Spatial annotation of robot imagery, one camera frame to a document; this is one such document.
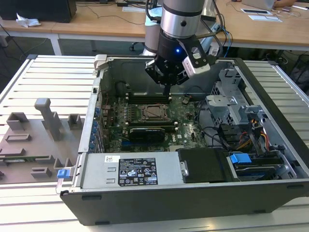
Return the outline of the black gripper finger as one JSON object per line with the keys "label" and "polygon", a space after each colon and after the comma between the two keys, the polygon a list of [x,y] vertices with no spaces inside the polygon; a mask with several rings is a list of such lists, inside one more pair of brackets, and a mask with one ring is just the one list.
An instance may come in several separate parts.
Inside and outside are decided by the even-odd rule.
{"label": "black gripper finger", "polygon": [[167,89],[164,80],[164,74],[159,70],[155,63],[155,58],[145,63],[146,73],[154,80],[156,84],[163,86],[163,95],[167,95]]}
{"label": "black gripper finger", "polygon": [[189,76],[186,71],[182,71],[178,74],[169,74],[166,82],[166,95],[169,95],[172,86],[180,85],[188,79]]}

